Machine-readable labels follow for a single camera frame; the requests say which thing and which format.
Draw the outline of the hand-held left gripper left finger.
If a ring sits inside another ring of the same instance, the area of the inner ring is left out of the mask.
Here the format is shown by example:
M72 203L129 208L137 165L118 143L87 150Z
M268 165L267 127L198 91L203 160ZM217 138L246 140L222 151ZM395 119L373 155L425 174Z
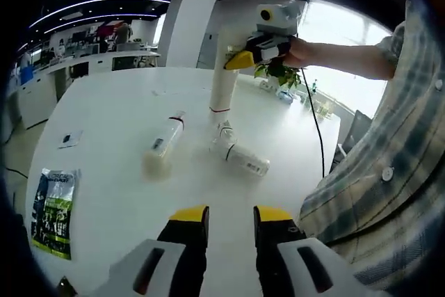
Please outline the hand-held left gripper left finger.
M209 206L174 213L157 239L147 239L110 267L100 296L199 296L207 268Z

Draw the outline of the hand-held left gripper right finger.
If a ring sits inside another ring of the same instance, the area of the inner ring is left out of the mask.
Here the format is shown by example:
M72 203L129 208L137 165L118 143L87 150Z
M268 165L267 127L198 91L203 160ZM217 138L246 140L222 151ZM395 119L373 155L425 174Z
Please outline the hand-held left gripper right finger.
M307 238L282 209L255 206L256 268L264 296L363 296L348 264Z

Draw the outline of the person's right hand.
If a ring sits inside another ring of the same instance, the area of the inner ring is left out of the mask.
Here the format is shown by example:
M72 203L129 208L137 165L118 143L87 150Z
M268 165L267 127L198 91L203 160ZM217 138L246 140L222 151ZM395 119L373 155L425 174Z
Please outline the person's right hand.
M315 64L316 45L303 39L292 37L290 49L283 59L288 67L302 68Z

